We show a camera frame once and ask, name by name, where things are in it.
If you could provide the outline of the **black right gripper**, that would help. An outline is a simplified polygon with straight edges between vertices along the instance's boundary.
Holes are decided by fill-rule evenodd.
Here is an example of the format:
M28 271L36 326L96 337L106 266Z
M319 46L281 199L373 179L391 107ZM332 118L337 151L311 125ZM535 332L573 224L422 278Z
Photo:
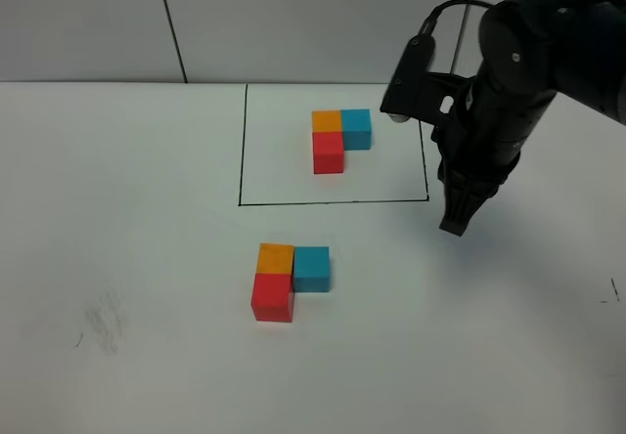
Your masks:
M429 83L455 101L432 140L442 155L437 178L445 204L439 229L461 237L516 167L522 146L557 91L489 63L472 78L435 72Z

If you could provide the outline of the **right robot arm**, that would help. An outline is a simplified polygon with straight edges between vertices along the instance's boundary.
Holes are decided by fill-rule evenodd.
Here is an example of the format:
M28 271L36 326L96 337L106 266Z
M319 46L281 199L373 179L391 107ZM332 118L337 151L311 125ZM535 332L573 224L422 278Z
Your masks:
M558 94L625 121L625 0L505 0L479 25L482 63L433 139L442 230L462 235Z

